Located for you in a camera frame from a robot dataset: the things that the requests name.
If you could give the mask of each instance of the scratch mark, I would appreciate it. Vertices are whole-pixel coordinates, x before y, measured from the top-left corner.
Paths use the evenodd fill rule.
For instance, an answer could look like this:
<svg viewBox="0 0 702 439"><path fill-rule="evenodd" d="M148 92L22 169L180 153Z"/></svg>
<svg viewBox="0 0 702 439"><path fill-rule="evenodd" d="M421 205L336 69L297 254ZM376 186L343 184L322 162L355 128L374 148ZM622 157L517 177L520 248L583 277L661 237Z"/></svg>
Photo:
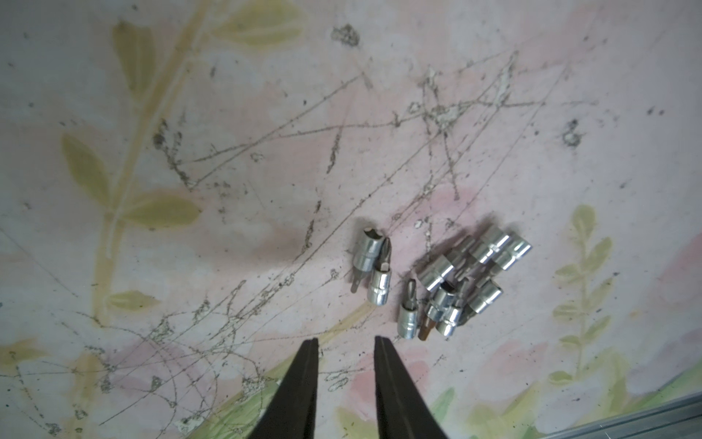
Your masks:
<svg viewBox="0 0 702 439"><path fill-rule="evenodd" d="M495 93L495 100L493 101L493 105L496 107L504 104L507 98L510 96L510 83L512 82L512 74L515 70L515 62L517 61L518 55L518 51L512 52L512 55L510 55L510 60L500 72L497 92Z"/></svg>
<svg viewBox="0 0 702 439"><path fill-rule="evenodd" d="M10 241L12 241L12 243L13 243L15 246L17 246L17 248L19 248L20 250L22 250L22 253L26 254L26 255L32 260L32 262L34 262L40 269L42 269L46 274L48 274L48 275L51 277L51 279L54 279L54 280L56 281L56 283L59 284L64 290L68 291L68 292L69 292L71 295L73 295L73 297L75 297L76 299L80 299L80 296L78 296L78 294L75 294L71 289L69 289L68 287L66 287L66 286L63 284L63 282L61 282L61 281L58 279L58 277L56 277L56 276L55 276L51 271L49 271L46 267L44 267L43 265L41 265L41 264L39 263L39 261L36 260L36 259L33 257L33 255L32 255L31 253L29 253L27 250L25 250L24 247L22 247L22 246L21 246L17 241L15 241L10 235L8 235L7 232L5 232L5 230L3 230L3 228L0 228L0 232L1 232L3 235L5 235L5 236L7 237L7 239L9 239Z"/></svg>
<svg viewBox="0 0 702 439"><path fill-rule="evenodd" d="M310 240L312 239L312 234L314 233L314 219L310 221L310 225L307 227L307 233L305 234L305 243L303 245L302 253L305 253L312 244Z"/></svg>
<svg viewBox="0 0 702 439"><path fill-rule="evenodd" d="M453 169L453 160L451 159L451 154L449 153L449 144L446 141L446 138L449 135L444 133L444 152L446 153L446 160L449 161L449 173L451 174L451 185L453 186L453 200L458 201L461 199L461 196L458 194L458 186L456 185L456 171Z"/></svg>
<svg viewBox="0 0 702 439"><path fill-rule="evenodd" d="M183 182L185 187L189 190L190 177L183 171L179 166L183 164L180 160L177 160L178 150L180 149L180 144L183 142L183 134L178 131L173 134L173 147L169 148L166 143L166 131L168 131L168 124L166 120L161 120L158 131L152 137L152 143L154 148L158 151L162 151L166 156L166 163L168 168L175 173Z"/></svg>
<svg viewBox="0 0 702 439"><path fill-rule="evenodd" d="M341 142L341 132L343 129L343 125L339 126L339 130L336 132L336 137L334 137L334 145L331 147L331 156L329 157L329 166L326 168L327 175L336 164L336 153L339 152L339 142Z"/></svg>
<svg viewBox="0 0 702 439"><path fill-rule="evenodd" d="M232 155L231 157L229 157L228 159L226 159L224 162L222 162L222 163L218 164L217 166L215 166L213 169L211 169L209 172L207 172L204 176L200 177L200 178L194 183L194 185L192 186L192 188L197 187L198 184L202 183L203 180L205 180L206 178L208 178L209 176L211 176L211 175L212 175L213 173L215 173L218 169L222 168L222 166L225 166L227 163L231 162L233 159L236 159L239 155L244 154L246 151L250 150L251 148L254 148L255 146L257 146L258 144L260 144L260 143L263 142L264 140L268 139L270 136L273 136L274 134L276 134L278 131L281 131L282 129L286 128L287 126L294 124L294 123L295 123L296 121L298 121L300 118L304 117L305 115L307 115L307 114L310 113L311 111L313 111L313 110L315 110L316 108L318 108L321 104L325 103L326 101L328 101L329 99L331 99L332 97L334 97L337 93L339 93L340 91L346 89L346 87L348 87L349 84L352 84L353 82L355 82L356 80L358 80L358 78L360 78L360 77L361 77L361 75L358 74L358 75L354 76L353 78L349 79L348 81L343 82L336 90L334 90L334 91L332 91L330 94L324 96L321 100L317 101L314 105L311 105L311 106L310 106L308 109L306 109L305 111L303 111L303 112L297 114L295 117L293 117L292 119L288 120L287 122L285 122L285 123L282 124L281 126L275 128L274 130L272 130L272 131L270 131L270 132L264 134L262 137L260 137L260 138L259 138L258 140L256 140L255 142L249 143L248 145L246 145L246 146L244 146L244 147L241 147L240 150L237 151L234 155ZM215 153L213 153L213 154L210 154L208 157L204 157L204 159L208 159L208 158L215 157L216 155L222 154L222 153L224 153L224 152L229 152L230 150L232 150L232 148L226 148L226 149L221 150L221 151L219 151L219 152L215 152Z"/></svg>

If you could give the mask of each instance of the scratched surface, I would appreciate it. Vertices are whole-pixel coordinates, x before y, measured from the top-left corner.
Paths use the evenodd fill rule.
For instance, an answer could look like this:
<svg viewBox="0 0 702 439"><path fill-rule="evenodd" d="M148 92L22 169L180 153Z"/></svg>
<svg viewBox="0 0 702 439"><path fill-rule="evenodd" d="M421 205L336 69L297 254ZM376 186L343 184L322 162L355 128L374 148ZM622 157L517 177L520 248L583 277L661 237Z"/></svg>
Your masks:
<svg viewBox="0 0 702 439"><path fill-rule="evenodd" d="M702 389L699 2L9 1L0 20L8 437L245 437L317 336L317 435L372 438L402 280L487 218L534 245L504 297L450 340L395 340L451 437ZM349 291L368 224L393 239L377 309Z"/></svg>

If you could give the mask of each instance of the leaf pattern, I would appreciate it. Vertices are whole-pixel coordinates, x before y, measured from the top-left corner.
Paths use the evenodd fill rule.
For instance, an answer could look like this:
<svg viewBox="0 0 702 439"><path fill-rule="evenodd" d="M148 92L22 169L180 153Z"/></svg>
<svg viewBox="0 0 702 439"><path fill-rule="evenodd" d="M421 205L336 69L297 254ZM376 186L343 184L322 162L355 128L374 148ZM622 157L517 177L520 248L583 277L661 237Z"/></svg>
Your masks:
<svg viewBox="0 0 702 439"><path fill-rule="evenodd" d="M571 222L581 241L586 242L590 239L590 235L595 229L595 210L592 206L581 204L573 211Z"/></svg>
<svg viewBox="0 0 702 439"><path fill-rule="evenodd" d="M48 354L35 348L34 339L24 339L15 343L0 346L0 372L5 375L15 375L15 366L22 361L36 360Z"/></svg>
<svg viewBox="0 0 702 439"><path fill-rule="evenodd" d="M263 390L245 400L243 393L239 393L225 402L215 416L208 417L189 434L188 439L246 439L276 390L278 384L270 380Z"/></svg>
<svg viewBox="0 0 702 439"><path fill-rule="evenodd" d="M488 405L475 405L466 420L469 432L481 439L521 438L536 420L538 393L538 383L528 387L502 415Z"/></svg>
<svg viewBox="0 0 702 439"><path fill-rule="evenodd" d="M559 341L564 345L580 346L581 344L580 337L576 335L566 335L565 337L561 337Z"/></svg>
<svg viewBox="0 0 702 439"><path fill-rule="evenodd" d="M609 252L612 249L612 240L610 237L604 238L598 242L592 249L588 257L582 263L582 269L585 273L594 273L602 264L609 258Z"/></svg>
<svg viewBox="0 0 702 439"><path fill-rule="evenodd" d="M156 71L156 49L151 29L120 21L112 28L112 46L129 91L140 100Z"/></svg>
<svg viewBox="0 0 702 439"><path fill-rule="evenodd" d="M303 31L300 9L287 0L250 0L214 31L216 37L247 46L272 46Z"/></svg>
<svg viewBox="0 0 702 439"><path fill-rule="evenodd" d="M562 277L576 277L580 275L580 268L578 268L576 264L571 263L556 270L556 275Z"/></svg>
<svg viewBox="0 0 702 439"><path fill-rule="evenodd" d="M568 303L563 303L554 308L552 314L553 317L556 318L572 320L574 317L578 317L581 314L581 310L575 302L569 301Z"/></svg>
<svg viewBox="0 0 702 439"><path fill-rule="evenodd" d="M548 382L555 384L556 386L563 386L564 384L569 384L573 381L573 376L564 370L557 370L548 375Z"/></svg>
<svg viewBox="0 0 702 439"><path fill-rule="evenodd" d="M150 192L127 208L122 218L148 228L164 228L191 224L199 214L200 209L191 201L175 195Z"/></svg>
<svg viewBox="0 0 702 439"><path fill-rule="evenodd" d="M613 348L607 348L595 355L590 362L583 367L582 379L587 379L597 372L614 354Z"/></svg>
<svg viewBox="0 0 702 439"><path fill-rule="evenodd" d="M429 411L432 413L437 423L442 423L449 412L449 405L453 402L456 396L456 390L451 387L446 389L439 397L431 404Z"/></svg>
<svg viewBox="0 0 702 439"><path fill-rule="evenodd" d="M612 285L614 283L614 278L609 277L603 281L597 288L595 288L585 302L585 310L588 313L597 310L602 302L605 300L609 292L612 290Z"/></svg>
<svg viewBox="0 0 702 439"><path fill-rule="evenodd" d="M351 412L343 407L336 409L336 416L344 432L344 438L378 439L378 426L375 422L364 421L354 412Z"/></svg>
<svg viewBox="0 0 702 439"><path fill-rule="evenodd" d="M147 296L141 291L131 290L122 293L110 294L107 303L110 306L127 311L140 311L159 303L154 297Z"/></svg>
<svg viewBox="0 0 702 439"><path fill-rule="evenodd" d="M110 203L110 182L102 160L70 134L64 134L61 138L61 150L75 182L91 198L106 207Z"/></svg>
<svg viewBox="0 0 702 439"><path fill-rule="evenodd" d="M592 343L602 333L602 331L607 328L610 320L611 316L606 315L593 323L588 330L585 331L585 335L583 335L583 343Z"/></svg>

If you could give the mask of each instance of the screwdriver bit socket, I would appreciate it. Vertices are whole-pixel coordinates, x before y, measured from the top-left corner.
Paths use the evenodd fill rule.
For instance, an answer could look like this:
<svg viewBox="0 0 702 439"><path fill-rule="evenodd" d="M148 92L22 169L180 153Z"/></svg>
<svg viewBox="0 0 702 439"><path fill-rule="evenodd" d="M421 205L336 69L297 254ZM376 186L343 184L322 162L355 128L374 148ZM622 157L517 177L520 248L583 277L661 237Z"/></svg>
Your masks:
<svg viewBox="0 0 702 439"><path fill-rule="evenodd" d="M383 247L380 249L380 255L373 267L373 275L368 284L368 301L375 306L382 306L388 302L388 294L390 293L390 254L392 253L392 244L390 238L385 238Z"/></svg>
<svg viewBox="0 0 702 439"><path fill-rule="evenodd" d="M445 255L439 255L432 263L424 270L417 273L419 283L432 293L437 290L439 285L445 281L446 276L454 268L459 268L465 261L465 252L475 243L475 238L468 235L452 248Z"/></svg>
<svg viewBox="0 0 702 439"><path fill-rule="evenodd" d="M397 317L397 334L403 339L413 339L419 327L419 304L417 302L417 283L414 279L407 281L407 293L399 305Z"/></svg>
<svg viewBox="0 0 702 439"><path fill-rule="evenodd" d="M356 243L356 250L353 256L353 281L351 282L351 292L355 293L361 281L373 270L373 263L380 254L385 237L374 228L363 230L361 237Z"/></svg>
<svg viewBox="0 0 702 439"><path fill-rule="evenodd" d="M503 248L497 256L493 257L493 262L495 264L490 268L490 275L492 276L509 270L511 266L531 250L531 244L524 238L516 233L510 233L510 236L511 239L505 248Z"/></svg>
<svg viewBox="0 0 702 439"><path fill-rule="evenodd" d="M504 233L494 224L490 225L485 233L480 235L475 243L468 249L468 261L463 269L456 273L456 279L464 279L468 277L476 267L487 264L490 258L498 253L509 240L509 234Z"/></svg>
<svg viewBox="0 0 702 439"><path fill-rule="evenodd" d="M444 313L444 317L437 323L437 331L443 336L450 337L453 330L458 326L458 321L461 319L463 308L458 306L450 306Z"/></svg>
<svg viewBox="0 0 702 439"><path fill-rule="evenodd" d="M490 277L485 277L476 287L477 292L468 298L468 307L476 314L485 311L502 294L502 288Z"/></svg>

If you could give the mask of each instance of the phillips bit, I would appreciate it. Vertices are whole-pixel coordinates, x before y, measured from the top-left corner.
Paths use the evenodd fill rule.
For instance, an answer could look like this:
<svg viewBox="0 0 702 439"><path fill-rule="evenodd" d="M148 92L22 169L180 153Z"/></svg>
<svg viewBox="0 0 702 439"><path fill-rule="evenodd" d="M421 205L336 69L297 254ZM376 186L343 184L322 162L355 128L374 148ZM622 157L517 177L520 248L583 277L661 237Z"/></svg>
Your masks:
<svg viewBox="0 0 702 439"><path fill-rule="evenodd" d="M414 279L407 281L407 294L399 306L397 317L397 334L403 339L413 339L419 325L419 304L417 302L417 283Z"/></svg>
<svg viewBox="0 0 702 439"><path fill-rule="evenodd" d="M375 306L382 306L388 302L388 293L390 292L390 254L392 253L392 244L390 238L385 238L383 246L380 248L380 255L373 268L373 275L368 284L368 301Z"/></svg>
<svg viewBox="0 0 702 439"><path fill-rule="evenodd" d="M385 237L374 228L365 228L356 243L353 256L353 281L351 292L355 293L361 281L373 270L373 262L380 254Z"/></svg>

